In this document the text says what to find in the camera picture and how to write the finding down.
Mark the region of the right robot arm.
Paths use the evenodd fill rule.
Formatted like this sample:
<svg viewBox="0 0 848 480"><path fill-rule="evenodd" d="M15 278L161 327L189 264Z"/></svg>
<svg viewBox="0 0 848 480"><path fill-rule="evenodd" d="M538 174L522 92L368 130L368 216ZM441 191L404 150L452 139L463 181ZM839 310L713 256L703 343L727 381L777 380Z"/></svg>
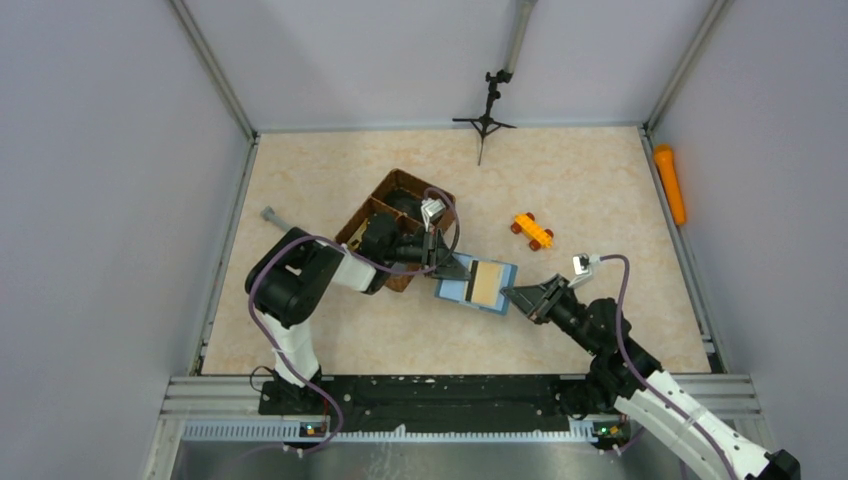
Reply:
<svg viewBox="0 0 848 480"><path fill-rule="evenodd" d="M560 275L502 293L528 320L555 325L591 355L585 379L561 395L568 412L629 417L701 479L800 478L791 453L769 451L734 430L633 340L615 299L584 304Z"/></svg>

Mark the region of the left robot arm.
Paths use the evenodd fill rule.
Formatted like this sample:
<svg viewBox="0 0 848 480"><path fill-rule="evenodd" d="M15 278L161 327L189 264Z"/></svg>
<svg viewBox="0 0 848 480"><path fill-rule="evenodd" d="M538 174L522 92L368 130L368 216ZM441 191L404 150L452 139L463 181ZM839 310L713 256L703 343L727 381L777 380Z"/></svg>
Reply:
<svg viewBox="0 0 848 480"><path fill-rule="evenodd" d="M373 295L400 273L401 265L409 268L408 277L471 278L436 228L420 226L404 234L397 218L384 212L371 215L364 225L356 248L293 227L245 280L249 306L276 355L274 380L284 386L283 401L297 413L314 410L320 401L315 382L320 364L308 320L329 286Z"/></svg>

